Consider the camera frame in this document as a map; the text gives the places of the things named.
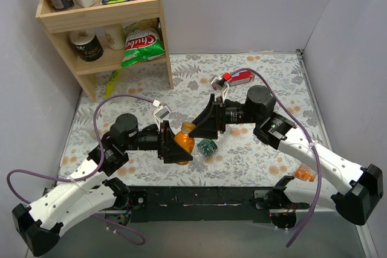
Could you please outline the gold bottle cap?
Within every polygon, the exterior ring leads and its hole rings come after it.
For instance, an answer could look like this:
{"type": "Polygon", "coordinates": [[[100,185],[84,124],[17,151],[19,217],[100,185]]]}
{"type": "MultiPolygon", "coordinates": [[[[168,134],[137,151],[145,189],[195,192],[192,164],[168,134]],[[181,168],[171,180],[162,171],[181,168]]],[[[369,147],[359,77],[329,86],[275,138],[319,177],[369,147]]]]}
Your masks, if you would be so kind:
{"type": "Polygon", "coordinates": [[[189,134],[189,133],[192,132],[195,128],[196,128],[196,126],[195,126],[193,123],[184,122],[184,123],[181,125],[181,131],[182,131],[184,134],[189,134]]]}

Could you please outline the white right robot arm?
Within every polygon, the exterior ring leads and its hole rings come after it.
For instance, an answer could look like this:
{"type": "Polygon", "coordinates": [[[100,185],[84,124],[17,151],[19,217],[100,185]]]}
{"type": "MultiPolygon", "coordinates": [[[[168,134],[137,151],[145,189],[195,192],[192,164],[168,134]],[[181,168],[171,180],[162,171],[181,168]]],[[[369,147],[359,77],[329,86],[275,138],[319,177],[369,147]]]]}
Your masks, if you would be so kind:
{"type": "Polygon", "coordinates": [[[313,182],[281,178],[268,192],[256,195],[259,206],[317,204],[337,211],[355,225],[365,225],[383,196],[382,170],[373,164],[363,167],[353,163],[307,138],[300,126],[275,112],[275,104],[270,91],[261,85],[249,88],[244,103],[212,95],[189,135],[216,140],[228,124],[254,124],[253,134],[260,142],[322,174],[313,182]]]}

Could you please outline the clear water bottle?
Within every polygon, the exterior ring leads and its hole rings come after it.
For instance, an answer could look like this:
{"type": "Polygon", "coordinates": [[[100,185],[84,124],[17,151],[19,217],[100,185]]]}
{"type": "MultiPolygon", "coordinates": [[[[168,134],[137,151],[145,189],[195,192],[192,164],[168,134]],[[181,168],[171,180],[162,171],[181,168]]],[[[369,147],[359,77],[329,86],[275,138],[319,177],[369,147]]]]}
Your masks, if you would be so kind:
{"type": "Polygon", "coordinates": [[[93,140],[97,139],[96,133],[95,133],[95,130],[94,130],[94,126],[93,126],[92,123],[87,123],[85,125],[85,131],[93,140]]]}

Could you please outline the orange juice bottle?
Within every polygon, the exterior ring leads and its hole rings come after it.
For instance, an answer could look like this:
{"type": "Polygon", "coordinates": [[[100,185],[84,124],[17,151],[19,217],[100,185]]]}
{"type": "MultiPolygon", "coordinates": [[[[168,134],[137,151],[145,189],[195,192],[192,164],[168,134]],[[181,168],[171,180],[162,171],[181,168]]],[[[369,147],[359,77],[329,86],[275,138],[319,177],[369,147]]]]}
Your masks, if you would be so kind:
{"type": "Polygon", "coordinates": [[[191,138],[189,134],[184,134],[182,131],[179,131],[175,135],[175,141],[189,154],[192,153],[195,146],[195,139],[191,138]]]}

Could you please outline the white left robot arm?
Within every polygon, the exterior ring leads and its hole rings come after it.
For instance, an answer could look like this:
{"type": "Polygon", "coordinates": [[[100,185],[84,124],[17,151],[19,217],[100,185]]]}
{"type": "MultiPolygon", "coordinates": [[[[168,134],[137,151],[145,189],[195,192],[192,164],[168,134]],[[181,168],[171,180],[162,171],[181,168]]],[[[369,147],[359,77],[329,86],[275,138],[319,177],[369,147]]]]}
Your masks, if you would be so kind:
{"type": "Polygon", "coordinates": [[[129,160],[132,150],[155,151],[165,163],[191,161],[192,155],[175,140],[167,121],[138,128],[135,115],[117,117],[102,145],[81,165],[40,199],[17,205],[13,220],[17,232],[34,256],[48,253],[71,227],[106,208],[131,208],[130,190],[113,174],[129,160]]]}

